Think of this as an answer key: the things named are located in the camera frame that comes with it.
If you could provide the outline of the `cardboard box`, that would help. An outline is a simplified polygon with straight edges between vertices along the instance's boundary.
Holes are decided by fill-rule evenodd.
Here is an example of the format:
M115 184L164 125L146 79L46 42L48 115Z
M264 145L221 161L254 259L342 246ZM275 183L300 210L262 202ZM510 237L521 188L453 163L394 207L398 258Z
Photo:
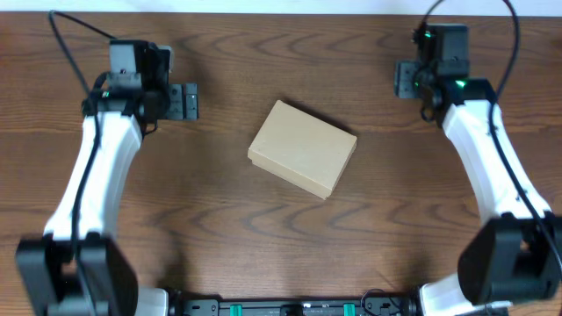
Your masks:
M257 167L318 198L331 196L357 136L278 100L248 150Z

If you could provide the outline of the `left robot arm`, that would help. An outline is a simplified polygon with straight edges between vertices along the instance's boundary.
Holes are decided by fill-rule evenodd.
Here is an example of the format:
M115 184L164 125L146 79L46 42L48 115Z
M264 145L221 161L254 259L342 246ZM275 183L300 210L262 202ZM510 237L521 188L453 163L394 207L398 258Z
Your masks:
M44 233L15 260L38 315L178 315L179 297L142 287L116 242L128 170L161 120L198 118L198 87L171 83L171 47L114 39L111 67L87 89L83 138L67 189Z

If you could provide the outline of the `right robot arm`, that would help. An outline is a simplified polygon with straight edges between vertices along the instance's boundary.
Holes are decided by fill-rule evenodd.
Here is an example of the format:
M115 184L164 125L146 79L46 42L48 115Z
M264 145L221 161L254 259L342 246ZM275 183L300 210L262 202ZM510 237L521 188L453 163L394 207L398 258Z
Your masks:
M422 118L457 150L482 227L456 272L421 286L405 311L504 314L511 305L552 298L561 281L561 218L522 168L491 83L469 76L467 26L423 22L413 42L415 60L396 64L395 94L420 99Z

